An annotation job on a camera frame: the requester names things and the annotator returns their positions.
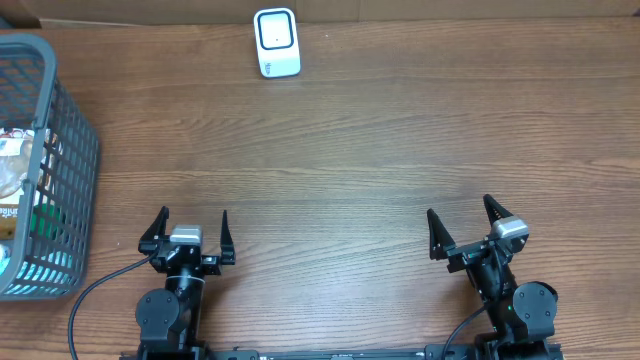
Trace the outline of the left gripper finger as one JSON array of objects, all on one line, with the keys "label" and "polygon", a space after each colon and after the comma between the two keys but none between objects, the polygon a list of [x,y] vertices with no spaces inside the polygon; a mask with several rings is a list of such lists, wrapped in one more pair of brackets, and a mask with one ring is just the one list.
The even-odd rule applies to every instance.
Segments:
[{"label": "left gripper finger", "polygon": [[138,251],[141,254],[152,254],[158,250],[166,236],[166,225],[169,219],[169,209],[163,206],[153,223],[140,237]]},{"label": "left gripper finger", "polygon": [[223,211],[222,217],[220,249],[221,264],[234,265],[236,262],[236,252],[228,224],[228,216],[226,210]]}]

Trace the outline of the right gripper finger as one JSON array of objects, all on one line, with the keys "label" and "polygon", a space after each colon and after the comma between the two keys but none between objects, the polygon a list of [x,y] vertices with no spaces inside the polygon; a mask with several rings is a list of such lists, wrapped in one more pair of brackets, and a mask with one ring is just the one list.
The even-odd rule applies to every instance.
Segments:
[{"label": "right gripper finger", "polygon": [[485,211],[489,220],[489,223],[493,225],[496,221],[512,217],[513,214],[504,208],[493,196],[485,194],[483,196],[483,203]]},{"label": "right gripper finger", "polygon": [[448,252],[456,247],[456,243],[433,209],[427,211],[429,227],[429,257],[431,260],[448,258]]}]

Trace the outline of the brown white snack bag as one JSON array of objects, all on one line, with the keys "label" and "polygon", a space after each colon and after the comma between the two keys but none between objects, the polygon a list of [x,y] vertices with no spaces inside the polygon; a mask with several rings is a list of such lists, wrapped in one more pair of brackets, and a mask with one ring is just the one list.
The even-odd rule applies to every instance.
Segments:
[{"label": "brown white snack bag", "polygon": [[1,239],[14,238],[23,182],[27,179],[34,130],[1,129]]}]

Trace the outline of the teal snack packet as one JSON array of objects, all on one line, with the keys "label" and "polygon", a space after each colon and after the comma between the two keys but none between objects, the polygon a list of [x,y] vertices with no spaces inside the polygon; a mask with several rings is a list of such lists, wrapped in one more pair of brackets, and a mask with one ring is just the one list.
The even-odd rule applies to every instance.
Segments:
[{"label": "teal snack packet", "polygon": [[47,295],[59,295],[61,286],[67,285],[71,275],[67,272],[73,268],[73,257],[66,252],[55,251],[37,257],[43,264],[24,261],[18,271],[19,280],[31,281],[22,284],[14,281],[3,292],[3,295],[33,295],[42,292]]}]

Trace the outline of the green lid jar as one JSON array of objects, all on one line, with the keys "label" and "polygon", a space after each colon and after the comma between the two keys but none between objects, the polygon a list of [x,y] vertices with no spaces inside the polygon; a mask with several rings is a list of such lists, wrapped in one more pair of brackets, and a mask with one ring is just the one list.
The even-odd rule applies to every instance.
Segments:
[{"label": "green lid jar", "polygon": [[54,204],[39,204],[32,207],[29,235],[33,240],[59,241],[64,230],[66,214]]}]

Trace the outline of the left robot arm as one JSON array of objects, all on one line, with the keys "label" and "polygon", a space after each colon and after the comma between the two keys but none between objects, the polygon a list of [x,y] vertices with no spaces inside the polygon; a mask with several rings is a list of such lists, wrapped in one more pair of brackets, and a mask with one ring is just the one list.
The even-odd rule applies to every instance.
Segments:
[{"label": "left robot arm", "polygon": [[161,208],[139,240],[138,251],[166,276],[164,286],[144,294],[135,317],[140,327],[137,359],[212,359],[212,350],[198,339],[205,278],[219,276],[222,268],[236,262],[228,224],[222,216],[220,253],[202,252],[203,230],[199,225],[176,225],[166,232],[169,209]]}]

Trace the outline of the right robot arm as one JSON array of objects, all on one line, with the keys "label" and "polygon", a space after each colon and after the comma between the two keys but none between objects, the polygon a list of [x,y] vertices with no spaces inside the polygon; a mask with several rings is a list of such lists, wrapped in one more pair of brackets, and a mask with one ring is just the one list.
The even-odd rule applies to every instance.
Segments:
[{"label": "right robot arm", "polygon": [[[481,240],[459,246],[435,210],[426,213],[429,257],[446,260],[451,273],[464,271],[479,294],[482,306],[463,320],[440,346],[429,345],[427,355],[439,359],[561,359],[559,345],[548,339],[555,334],[558,293],[545,282],[516,282],[509,267],[530,235],[522,218],[503,207],[489,194],[483,203],[490,231]],[[490,333],[471,344],[454,345],[460,332],[481,314],[487,314]]]}]

